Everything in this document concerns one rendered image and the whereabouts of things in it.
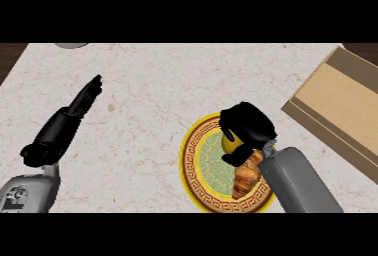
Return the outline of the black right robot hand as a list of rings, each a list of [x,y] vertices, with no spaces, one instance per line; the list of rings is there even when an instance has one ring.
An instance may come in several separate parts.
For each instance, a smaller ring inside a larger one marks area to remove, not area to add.
[[[266,143],[278,137],[275,126],[266,114],[250,102],[241,102],[221,111],[219,125],[231,142],[243,144],[222,156],[224,161],[240,167],[255,150],[263,150]]]

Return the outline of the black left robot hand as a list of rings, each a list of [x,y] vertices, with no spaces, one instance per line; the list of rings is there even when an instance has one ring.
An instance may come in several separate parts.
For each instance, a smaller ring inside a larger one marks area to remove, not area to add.
[[[97,75],[92,81],[88,83],[82,89],[74,101],[70,104],[67,114],[70,116],[83,118],[98,95],[102,93],[102,76]]]

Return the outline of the yellow lemon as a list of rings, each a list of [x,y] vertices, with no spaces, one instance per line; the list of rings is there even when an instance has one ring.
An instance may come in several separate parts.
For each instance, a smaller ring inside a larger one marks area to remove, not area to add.
[[[238,136],[234,136],[235,140],[231,141],[226,136],[222,137],[222,148],[226,154],[232,154],[237,147],[244,144]]]

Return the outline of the yellow patterned round plate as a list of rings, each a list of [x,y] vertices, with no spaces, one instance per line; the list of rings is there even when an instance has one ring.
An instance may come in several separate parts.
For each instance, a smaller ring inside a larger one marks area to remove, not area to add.
[[[203,117],[181,145],[179,170],[187,193],[204,212],[253,213],[268,210],[275,194],[265,178],[240,199],[232,198],[235,167],[224,160],[221,113]]]

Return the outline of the cardboard box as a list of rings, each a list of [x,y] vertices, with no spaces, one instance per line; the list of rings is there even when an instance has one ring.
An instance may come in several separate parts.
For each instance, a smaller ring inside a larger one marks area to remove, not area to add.
[[[378,185],[378,66],[337,47],[283,111]]]

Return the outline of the grey round object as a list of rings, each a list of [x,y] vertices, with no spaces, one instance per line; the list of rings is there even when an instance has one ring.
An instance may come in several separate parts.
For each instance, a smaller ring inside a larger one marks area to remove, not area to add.
[[[55,43],[55,45],[63,49],[77,49],[89,45],[89,43]]]

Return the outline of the brown croissant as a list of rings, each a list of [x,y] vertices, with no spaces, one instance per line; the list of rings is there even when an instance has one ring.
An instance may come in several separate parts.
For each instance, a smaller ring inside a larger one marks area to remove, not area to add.
[[[253,187],[262,179],[262,172],[259,165],[263,161],[263,153],[260,150],[256,150],[244,164],[235,169],[235,179],[234,179],[234,193],[232,198],[243,198]]]

